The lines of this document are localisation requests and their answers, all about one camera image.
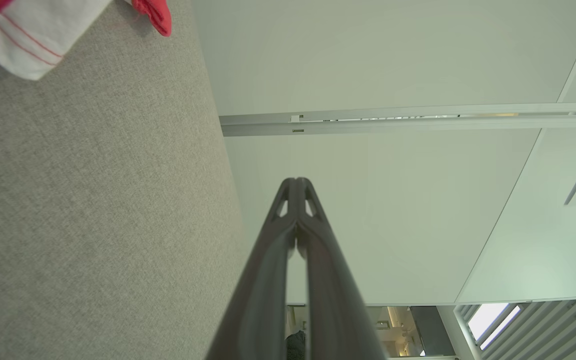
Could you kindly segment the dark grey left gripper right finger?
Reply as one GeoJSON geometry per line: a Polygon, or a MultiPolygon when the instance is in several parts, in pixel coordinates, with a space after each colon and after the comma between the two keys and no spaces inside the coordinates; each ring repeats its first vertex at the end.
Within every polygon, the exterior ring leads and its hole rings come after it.
{"type": "Polygon", "coordinates": [[[313,183],[297,178],[296,245],[306,262],[307,359],[384,360],[383,347],[313,183]]]}

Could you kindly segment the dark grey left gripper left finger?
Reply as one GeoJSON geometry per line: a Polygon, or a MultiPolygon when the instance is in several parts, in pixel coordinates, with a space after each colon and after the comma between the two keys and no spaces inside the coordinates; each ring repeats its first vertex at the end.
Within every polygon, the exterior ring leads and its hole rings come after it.
{"type": "Polygon", "coordinates": [[[297,210],[297,180],[286,178],[270,206],[206,359],[285,359],[287,268],[290,251],[295,248],[297,210]]]}

